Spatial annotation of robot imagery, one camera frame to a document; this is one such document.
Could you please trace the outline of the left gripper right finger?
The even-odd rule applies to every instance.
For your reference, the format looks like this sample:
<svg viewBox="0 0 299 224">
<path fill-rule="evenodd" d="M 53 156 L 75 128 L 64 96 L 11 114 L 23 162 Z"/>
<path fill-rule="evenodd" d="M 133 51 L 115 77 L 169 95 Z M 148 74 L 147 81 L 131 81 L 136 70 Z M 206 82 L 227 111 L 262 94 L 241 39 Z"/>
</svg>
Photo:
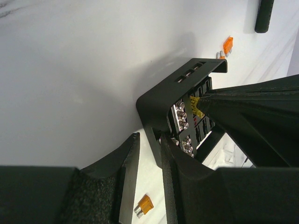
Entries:
<svg viewBox="0 0 299 224">
<path fill-rule="evenodd" d="M 166 217 L 169 224 L 220 224 L 224 219 L 223 177 L 161 136 Z"/>
</svg>

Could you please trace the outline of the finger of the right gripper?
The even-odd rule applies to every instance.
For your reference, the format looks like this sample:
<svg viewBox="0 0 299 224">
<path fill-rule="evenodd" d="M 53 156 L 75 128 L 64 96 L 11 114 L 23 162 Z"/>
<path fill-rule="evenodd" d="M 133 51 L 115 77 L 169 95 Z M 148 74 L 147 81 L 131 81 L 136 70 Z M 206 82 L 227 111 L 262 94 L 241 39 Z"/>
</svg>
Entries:
<svg viewBox="0 0 299 224">
<path fill-rule="evenodd" d="M 266 82 L 213 89 L 206 92 L 206 95 L 220 93 L 252 93 L 252 92 L 278 92 L 278 91 L 298 91 L 299 75 L 273 79 Z"/>
<path fill-rule="evenodd" d="M 209 94 L 197 108 L 221 127 L 256 167 L 298 167 L 299 95 Z"/>
</svg>

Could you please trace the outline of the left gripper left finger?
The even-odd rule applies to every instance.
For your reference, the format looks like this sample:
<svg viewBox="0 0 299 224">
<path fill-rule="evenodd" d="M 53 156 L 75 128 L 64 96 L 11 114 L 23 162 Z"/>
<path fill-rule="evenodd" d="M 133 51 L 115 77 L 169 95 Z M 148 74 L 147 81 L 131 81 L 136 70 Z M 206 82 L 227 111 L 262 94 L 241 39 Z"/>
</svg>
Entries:
<svg viewBox="0 0 299 224">
<path fill-rule="evenodd" d="M 140 134 L 71 176 L 60 224 L 130 224 L 133 217 Z"/>
</svg>

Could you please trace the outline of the yellow blade fuse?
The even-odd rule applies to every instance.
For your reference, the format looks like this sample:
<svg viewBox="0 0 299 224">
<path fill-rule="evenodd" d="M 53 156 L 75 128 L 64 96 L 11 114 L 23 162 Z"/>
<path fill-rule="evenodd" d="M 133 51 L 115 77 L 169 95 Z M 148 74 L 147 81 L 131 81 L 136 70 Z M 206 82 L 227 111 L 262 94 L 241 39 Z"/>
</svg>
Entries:
<svg viewBox="0 0 299 224">
<path fill-rule="evenodd" d="M 197 104 L 199 102 L 199 97 L 193 97 L 190 96 L 190 101 L 191 101 L 191 107 L 192 107 L 192 112 L 193 114 L 195 114 L 196 116 L 198 116 L 199 118 L 203 118 L 205 116 L 205 114 L 198 109 Z"/>
</svg>

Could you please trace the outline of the black fuse box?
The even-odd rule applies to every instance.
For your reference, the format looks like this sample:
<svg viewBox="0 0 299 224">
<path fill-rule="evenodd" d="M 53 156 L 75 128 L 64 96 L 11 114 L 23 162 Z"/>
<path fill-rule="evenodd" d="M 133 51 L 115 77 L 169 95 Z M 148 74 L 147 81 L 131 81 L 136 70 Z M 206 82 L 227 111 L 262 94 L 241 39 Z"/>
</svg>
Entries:
<svg viewBox="0 0 299 224">
<path fill-rule="evenodd" d="M 202 97 L 212 89 L 210 73 L 227 70 L 225 59 L 193 58 L 137 99 L 136 108 L 159 167 L 162 134 L 191 157 L 197 154 L 215 123 L 192 112 L 191 97 Z"/>
</svg>

